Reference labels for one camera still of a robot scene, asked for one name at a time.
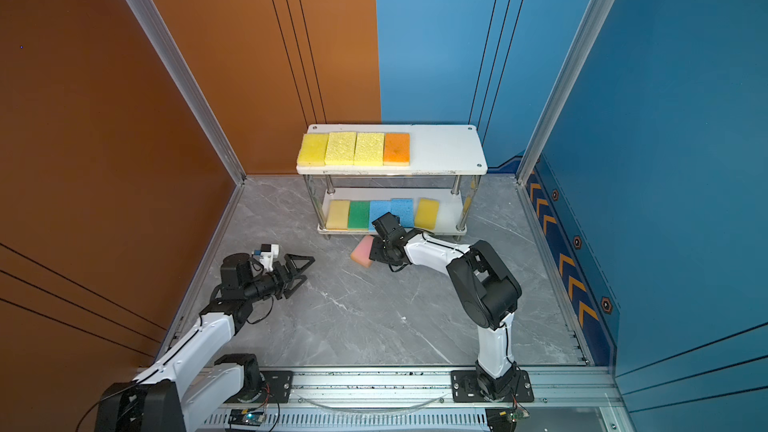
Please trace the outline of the white two-tier shelf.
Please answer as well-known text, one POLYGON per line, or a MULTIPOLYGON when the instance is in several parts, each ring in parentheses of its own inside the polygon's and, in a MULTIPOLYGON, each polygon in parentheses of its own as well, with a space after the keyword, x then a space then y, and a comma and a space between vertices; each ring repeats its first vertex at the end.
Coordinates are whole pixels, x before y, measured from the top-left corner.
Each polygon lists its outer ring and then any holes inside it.
POLYGON ((439 203, 437 235, 460 237, 466 233, 469 210, 488 165, 477 129, 473 125, 373 125, 312 124, 309 134, 333 132, 408 133, 410 163, 407 166, 297 166, 304 179, 323 235, 351 234, 348 228, 328 228, 334 200, 371 201, 411 198, 439 203))

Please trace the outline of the pale yellow sponge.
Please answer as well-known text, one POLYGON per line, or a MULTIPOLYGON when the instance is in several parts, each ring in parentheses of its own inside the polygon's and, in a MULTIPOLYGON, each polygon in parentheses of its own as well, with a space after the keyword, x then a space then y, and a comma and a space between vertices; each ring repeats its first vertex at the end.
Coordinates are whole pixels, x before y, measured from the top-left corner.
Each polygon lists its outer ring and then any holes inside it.
POLYGON ((326 229, 332 231, 347 230, 351 202, 349 200, 332 200, 329 203, 325 220, 326 229))

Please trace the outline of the green sponge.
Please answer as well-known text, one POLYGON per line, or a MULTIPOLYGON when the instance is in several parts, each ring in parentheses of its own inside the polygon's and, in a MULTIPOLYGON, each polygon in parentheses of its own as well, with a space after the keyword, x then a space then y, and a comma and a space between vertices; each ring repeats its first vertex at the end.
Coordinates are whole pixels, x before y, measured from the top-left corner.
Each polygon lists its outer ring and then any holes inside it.
POLYGON ((370 228, 370 202, 351 201, 348 212, 347 229, 365 230, 370 228))

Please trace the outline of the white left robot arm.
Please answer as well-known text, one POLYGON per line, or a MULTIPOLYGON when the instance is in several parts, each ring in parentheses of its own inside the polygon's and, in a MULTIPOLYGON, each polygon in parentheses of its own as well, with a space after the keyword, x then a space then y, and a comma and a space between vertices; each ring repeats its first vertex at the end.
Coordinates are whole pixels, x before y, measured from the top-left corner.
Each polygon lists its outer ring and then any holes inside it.
POLYGON ((195 325, 130 382, 111 385, 95 404, 98 431, 195 431, 228 401, 232 425, 265 422, 270 404, 290 398, 290 371, 264 372, 251 353, 220 354, 246 325, 255 303, 290 298, 306 281, 312 256, 266 244, 225 257, 220 282, 195 325))

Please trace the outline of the bright yellow sponge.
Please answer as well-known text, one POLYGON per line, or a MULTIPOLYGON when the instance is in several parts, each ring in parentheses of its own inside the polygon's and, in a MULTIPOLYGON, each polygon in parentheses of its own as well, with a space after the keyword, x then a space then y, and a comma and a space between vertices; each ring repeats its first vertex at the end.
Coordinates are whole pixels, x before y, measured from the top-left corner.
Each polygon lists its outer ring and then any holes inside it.
POLYGON ((323 167, 327 151, 328 134, 305 134, 297 157, 298 167, 323 167))

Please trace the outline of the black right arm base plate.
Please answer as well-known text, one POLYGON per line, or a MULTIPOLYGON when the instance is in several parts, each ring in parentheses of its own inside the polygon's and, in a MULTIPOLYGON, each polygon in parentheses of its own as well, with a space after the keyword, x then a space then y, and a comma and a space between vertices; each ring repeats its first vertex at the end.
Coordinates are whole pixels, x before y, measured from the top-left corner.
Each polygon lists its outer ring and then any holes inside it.
MULTIPOLYGON (((470 370, 452 370, 449 374, 451 393, 454 403, 484 403, 491 402, 486 398, 478 385, 477 374, 470 370)), ((498 402, 503 403, 533 403, 535 401, 533 386, 527 371, 521 370, 513 374, 509 393, 498 402)))

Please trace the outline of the aluminium front rail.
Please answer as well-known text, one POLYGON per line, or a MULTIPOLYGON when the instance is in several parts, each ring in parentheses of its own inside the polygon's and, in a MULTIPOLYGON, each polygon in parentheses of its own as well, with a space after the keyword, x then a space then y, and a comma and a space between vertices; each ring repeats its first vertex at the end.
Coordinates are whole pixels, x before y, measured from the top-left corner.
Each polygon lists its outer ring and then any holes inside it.
MULTIPOLYGON (((559 418, 534 418, 536 412, 557 409, 593 410, 604 431, 630 431, 629 414, 609 371, 604 367, 533 367, 527 370, 533 386, 533 403, 454 403, 450 372, 470 370, 459 366, 402 367, 297 367, 289 402, 267 407, 259 427, 234 426, 254 431, 381 429, 488 429, 486 408, 524 407, 530 412, 516 431, 560 430, 559 418)), ((199 428, 227 429, 228 401, 199 428)))

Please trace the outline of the aluminium corner post right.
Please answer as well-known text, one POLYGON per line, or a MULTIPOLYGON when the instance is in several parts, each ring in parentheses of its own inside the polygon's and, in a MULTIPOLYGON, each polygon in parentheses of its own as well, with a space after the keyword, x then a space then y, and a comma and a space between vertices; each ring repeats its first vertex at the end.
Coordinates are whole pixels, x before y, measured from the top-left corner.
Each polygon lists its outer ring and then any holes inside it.
POLYGON ((527 184, 615 0, 589 0, 516 173, 527 184))

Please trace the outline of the lime porous sponge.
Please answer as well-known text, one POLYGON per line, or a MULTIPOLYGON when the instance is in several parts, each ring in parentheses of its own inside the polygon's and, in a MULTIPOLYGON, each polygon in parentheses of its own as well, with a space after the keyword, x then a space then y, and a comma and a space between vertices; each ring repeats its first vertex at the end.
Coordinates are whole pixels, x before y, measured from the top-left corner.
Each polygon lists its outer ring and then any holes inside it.
POLYGON ((356 132, 331 132, 325 153, 326 166, 352 166, 356 149, 356 132))
POLYGON ((381 167, 383 165, 385 137, 385 133, 358 133, 353 165, 365 168, 381 167))

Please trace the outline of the orange sponge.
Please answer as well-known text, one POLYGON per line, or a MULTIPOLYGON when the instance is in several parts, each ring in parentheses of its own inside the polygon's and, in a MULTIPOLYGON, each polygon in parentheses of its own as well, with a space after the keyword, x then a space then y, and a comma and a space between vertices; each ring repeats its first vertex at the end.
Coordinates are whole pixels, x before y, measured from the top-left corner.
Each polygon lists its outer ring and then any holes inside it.
POLYGON ((385 134, 383 165, 398 167, 410 165, 410 135, 408 133, 385 134))

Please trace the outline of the blue sponge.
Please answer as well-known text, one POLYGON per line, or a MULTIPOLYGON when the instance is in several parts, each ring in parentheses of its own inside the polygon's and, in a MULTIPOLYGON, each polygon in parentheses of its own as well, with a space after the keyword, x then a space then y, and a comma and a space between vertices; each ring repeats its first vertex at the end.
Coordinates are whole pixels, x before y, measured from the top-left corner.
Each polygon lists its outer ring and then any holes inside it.
POLYGON ((414 228, 414 199, 396 198, 390 201, 390 212, 399 218, 404 228, 414 228))
POLYGON ((379 219, 382 215, 391 211, 391 202, 385 200, 372 200, 369 203, 369 230, 375 231, 373 222, 379 219))

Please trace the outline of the pink sponge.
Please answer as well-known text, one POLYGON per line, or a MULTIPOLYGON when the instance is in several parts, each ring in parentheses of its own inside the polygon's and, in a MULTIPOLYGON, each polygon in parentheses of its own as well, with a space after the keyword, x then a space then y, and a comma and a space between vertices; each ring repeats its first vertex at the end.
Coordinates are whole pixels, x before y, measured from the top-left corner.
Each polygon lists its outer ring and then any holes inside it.
POLYGON ((373 239, 374 237, 371 235, 364 236, 350 253, 350 259, 362 267, 369 268, 373 263, 373 260, 370 258, 373 239))

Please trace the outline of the aluminium corner post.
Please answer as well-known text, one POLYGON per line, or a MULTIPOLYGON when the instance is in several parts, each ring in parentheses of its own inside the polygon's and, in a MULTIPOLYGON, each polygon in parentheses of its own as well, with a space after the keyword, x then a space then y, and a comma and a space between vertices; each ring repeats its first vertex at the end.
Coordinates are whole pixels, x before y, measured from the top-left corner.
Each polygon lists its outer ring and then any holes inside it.
POLYGON ((527 184, 615 0, 589 0, 516 173, 527 184))
POLYGON ((153 0, 125 0, 233 182, 247 174, 153 0))

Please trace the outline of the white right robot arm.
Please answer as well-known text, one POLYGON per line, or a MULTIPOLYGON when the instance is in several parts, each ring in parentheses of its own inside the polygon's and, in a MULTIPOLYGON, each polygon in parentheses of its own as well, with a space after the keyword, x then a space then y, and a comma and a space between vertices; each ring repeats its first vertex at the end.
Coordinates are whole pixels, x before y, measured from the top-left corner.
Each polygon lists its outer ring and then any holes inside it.
POLYGON ((478 327, 476 376, 482 396, 490 401, 518 399, 523 370, 514 359, 511 331, 522 287, 491 244, 455 244, 421 229, 407 230, 390 212, 373 226, 371 260, 392 272, 415 265, 449 277, 464 312, 478 327))

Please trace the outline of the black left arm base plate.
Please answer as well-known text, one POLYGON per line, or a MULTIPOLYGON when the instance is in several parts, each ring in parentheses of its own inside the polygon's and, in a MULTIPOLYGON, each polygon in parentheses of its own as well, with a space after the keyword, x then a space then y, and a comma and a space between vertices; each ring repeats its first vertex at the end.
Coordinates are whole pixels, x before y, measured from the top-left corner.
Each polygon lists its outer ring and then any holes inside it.
POLYGON ((291 370, 262 370, 262 393, 258 403, 286 404, 289 402, 294 372, 291 370))

